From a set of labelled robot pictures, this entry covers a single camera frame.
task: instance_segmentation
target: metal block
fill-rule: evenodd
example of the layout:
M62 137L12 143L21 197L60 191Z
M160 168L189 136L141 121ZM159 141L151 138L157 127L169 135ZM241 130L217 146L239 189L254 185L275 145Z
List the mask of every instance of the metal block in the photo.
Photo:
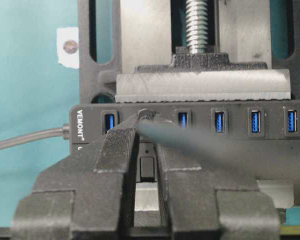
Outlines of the metal block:
M120 0L122 72L171 62L170 0Z
M136 184L135 211L158 211L158 201L158 185L156 182L140 182Z
M272 68L269 0L219 0L220 51L231 62L266 62Z
M286 69L119 74L116 91L118 103L291 98Z

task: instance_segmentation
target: teal wall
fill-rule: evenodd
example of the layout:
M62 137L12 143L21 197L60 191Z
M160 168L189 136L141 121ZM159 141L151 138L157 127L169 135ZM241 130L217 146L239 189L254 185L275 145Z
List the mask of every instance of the teal wall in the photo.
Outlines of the teal wall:
M105 34L97 36L104 41L97 58L106 62L112 51L104 38L111 35L109 0L98 1L97 34ZM280 2L271 0L278 18ZM0 140L69 121L70 108L79 103L79 71L58 64L56 32L78 26L77 8L77 0L0 0ZM276 56L284 56L284 34L274 41L283 45L274 44ZM69 143L61 137L0 151L0 226L11 224L38 173L68 154ZM287 223L300 224L300 207L288 210Z

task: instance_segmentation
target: slot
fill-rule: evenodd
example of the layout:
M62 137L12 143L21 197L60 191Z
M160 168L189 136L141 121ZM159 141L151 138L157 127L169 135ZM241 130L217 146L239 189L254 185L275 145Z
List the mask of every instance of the slot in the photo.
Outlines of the slot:
M260 133L261 132L261 120L260 120L260 111L252 111L251 112L251 130L252 133Z
M105 122L105 132L107 133L110 129L113 129L115 127L115 115L105 114L104 122Z
M224 133L224 123L225 123L225 113L224 112L216 112L214 114L214 125L216 133Z
M187 112L179 112L178 113L178 122L182 128L186 128L188 124L188 113Z
M295 133L297 131L297 111L288 110L288 132Z

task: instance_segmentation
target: rectangular opening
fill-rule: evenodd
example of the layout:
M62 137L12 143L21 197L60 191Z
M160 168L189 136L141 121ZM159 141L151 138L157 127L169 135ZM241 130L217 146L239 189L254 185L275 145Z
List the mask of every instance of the rectangular opening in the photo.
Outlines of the rectangular opening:
M288 132L295 133L297 131L297 111L288 110Z
M216 112L214 114L214 126L216 133L224 133L224 125L225 125L225 113L224 112Z
M90 56L98 64L113 58L113 0L89 0Z
M107 133L110 129L113 129L115 127L115 115L105 114L104 122L105 122L105 132Z
M185 129L187 127L187 123L188 123L188 113L179 112L178 113L178 122L179 122L179 125Z
M260 111L251 111L251 130L254 134L261 132Z

